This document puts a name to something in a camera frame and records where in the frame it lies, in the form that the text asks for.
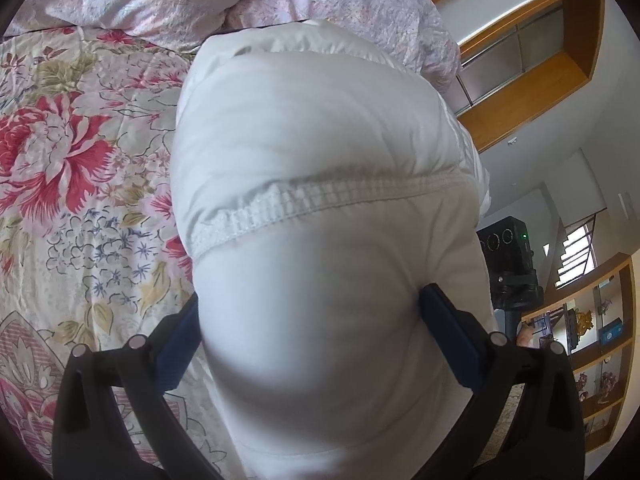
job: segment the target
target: silver screw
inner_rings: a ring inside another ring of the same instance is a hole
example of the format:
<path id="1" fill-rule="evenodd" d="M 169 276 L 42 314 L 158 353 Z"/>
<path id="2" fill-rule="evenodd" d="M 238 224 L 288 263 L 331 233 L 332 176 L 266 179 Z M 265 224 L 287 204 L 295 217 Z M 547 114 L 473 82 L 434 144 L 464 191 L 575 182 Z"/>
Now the silver screw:
<path id="1" fill-rule="evenodd" d="M 509 341 L 502 332 L 491 332 L 489 339 L 496 346 L 505 346 Z"/>
<path id="2" fill-rule="evenodd" d="M 551 351 L 556 355 L 564 354 L 564 347 L 558 341 L 552 341 L 549 348 L 551 348 Z"/>
<path id="3" fill-rule="evenodd" d="M 129 348 L 133 348 L 134 350 L 137 350 L 138 348 L 142 348 L 146 343 L 146 336 L 142 335 L 142 334 L 136 334 L 135 336 L 132 336 L 131 339 L 129 339 Z"/>
<path id="4" fill-rule="evenodd" d="M 84 353 L 87 351 L 87 347 L 84 344 L 79 344 L 74 346 L 73 350 L 71 351 L 71 355 L 73 357 L 80 357 L 82 355 L 84 355 Z"/>

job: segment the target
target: window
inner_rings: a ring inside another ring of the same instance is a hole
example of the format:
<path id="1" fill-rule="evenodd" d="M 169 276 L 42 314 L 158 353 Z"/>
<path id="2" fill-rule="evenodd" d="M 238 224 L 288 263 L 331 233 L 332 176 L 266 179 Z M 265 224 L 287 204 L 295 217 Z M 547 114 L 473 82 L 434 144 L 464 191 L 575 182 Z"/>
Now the window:
<path id="1" fill-rule="evenodd" d="M 571 283 L 596 268 L 592 245 L 595 223 L 594 215 L 568 234 L 563 244 L 564 254 L 560 256 L 562 267 L 558 269 L 560 280 L 556 282 L 556 287 Z"/>
<path id="2" fill-rule="evenodd" d="M 478 54 L 465 59 L 444 95 L 456 115 L 515 81 L 562 50 L 562 2 L 510 29 Z"/>

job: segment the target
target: blue gripper pad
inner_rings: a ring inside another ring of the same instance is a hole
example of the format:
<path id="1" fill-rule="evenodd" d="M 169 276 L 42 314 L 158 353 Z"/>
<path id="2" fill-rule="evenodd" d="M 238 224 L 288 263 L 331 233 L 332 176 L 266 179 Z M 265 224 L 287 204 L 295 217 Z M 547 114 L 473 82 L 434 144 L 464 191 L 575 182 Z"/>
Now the blue gripper pad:
<path id="1" fill-rule="evenodd" d="M 477 393 L 484 382 L 482 325 L 468 313 L 457 310 L 440 287 L 432 283 L 420 291 L 420 314 L 440 347 L 460 385 Z"/>
<path id="2" fill-rule="evenodd" d="M 156 357 L 155 384 L 158 393 L 163 394 L 178 387 L 201 341 L 198 301 L 190 300 L 180 311 L 180 321 Z"/>

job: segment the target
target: floral bedsheet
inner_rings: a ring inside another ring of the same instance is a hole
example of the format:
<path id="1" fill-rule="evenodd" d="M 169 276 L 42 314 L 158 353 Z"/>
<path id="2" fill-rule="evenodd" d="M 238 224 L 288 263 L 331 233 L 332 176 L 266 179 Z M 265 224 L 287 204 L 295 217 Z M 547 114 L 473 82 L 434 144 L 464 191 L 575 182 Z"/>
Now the floral bedsheet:
<path id="1" fill-rule="evenodd" d="M 0 408 L 49 472 L 70 349 L 118 348 L 193 291 L 168 185 L 190 62 L 117 30 L 0 44 Z M 225 478 L 244 479 L 214 398 L 199 351 L 166 400 Z M 156 462 L 126 396 L 116 399 Z"/>

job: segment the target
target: white jacket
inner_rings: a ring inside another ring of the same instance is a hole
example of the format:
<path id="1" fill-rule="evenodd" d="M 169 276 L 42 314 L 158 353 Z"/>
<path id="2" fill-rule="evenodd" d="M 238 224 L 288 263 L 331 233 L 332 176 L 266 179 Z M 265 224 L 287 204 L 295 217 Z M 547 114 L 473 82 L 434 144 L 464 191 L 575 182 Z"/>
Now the white jacket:
<path id="1" fill-rule="evenodd" d="M 428 82 L 320 21 L 207 40 L 177 121 L 175 215 L 247 475 L 410 479 L 470 398 L 419 289 L 494 327 L 468 132 Z"/>

